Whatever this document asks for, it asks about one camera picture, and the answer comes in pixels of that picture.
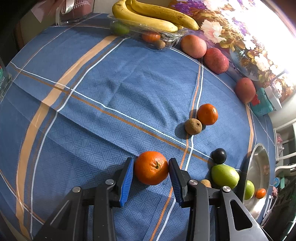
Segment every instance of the lime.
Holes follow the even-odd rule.
[[[253,197],[254,192],[255,192],[254,184],[248,180],[246,185],[246,191],[244,194],[244,199],[249,200],[251,197]]]
[[[239,174],[237,171],[227,165],[216,165],[211,169],[211,175],[214,183],[218,186],[229,186],[231,189],[235,188],[239,182]]]
[[[128,26],[124,25],[121,22],[115,22],[112,25],[112,31],[113,31],[114,34],[121,36],[121,35],[128,34],[129,33],[129,28],[128,28]]]

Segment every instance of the blue gripper pad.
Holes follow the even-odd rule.
[[[182,172],[175,158],[171,158],[168,163],[170,181],[179,206],[184,203],[183,196],[187,194],[187,182],[184,180]]]
[[[133,163],[134,161],[132,158],[127,158],[121,171],[121,176],[123,175],[123,181],[121,183],[117,182],[118,185],[121,185],[118,186],[121,189],[121,195],[119,196],[119,203],[121,207],[123,207],[128,200],[128,193],[131,187],[131,181],[133,179]]]

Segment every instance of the metal screw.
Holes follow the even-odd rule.
[[[224,192],[230,192],[231,191],[231,188],[229,186],[224,186],[224,187],[222,187],[222,190]]]
[[[191,179],[191,180],[189,180],[189,184],[191,184],[191,185],[197,185],[198,184],[198,181],[195,180],[195,179]]]
[[[80,192],[80,190],[81,190],[81,188],[78,186],[72,188],[72,192],[75,192],[75,193]]]
[[[114,180],[113,180],[113,179],[107,179],[107,180],[105,181],[105,183],[106,183],[107,185],[112,185],[112,184],[114,183]]]

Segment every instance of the teal box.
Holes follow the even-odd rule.
[[[250,103],[251,109],[254,112],[254,114],[259,117],[269,112],[272,112],[274,110],[274,107],[267,98],[265,90],[263,88],[260,88],[256,92],[256,94],[258,95],[258,100],[260,100],[260,103],[255,106],[252,105],[252,103]]]

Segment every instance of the black plum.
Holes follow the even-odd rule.
[[[216,164],[223,164],[226,160],[226,151],[223,148],[217,148],[212,152],[212,158]]]

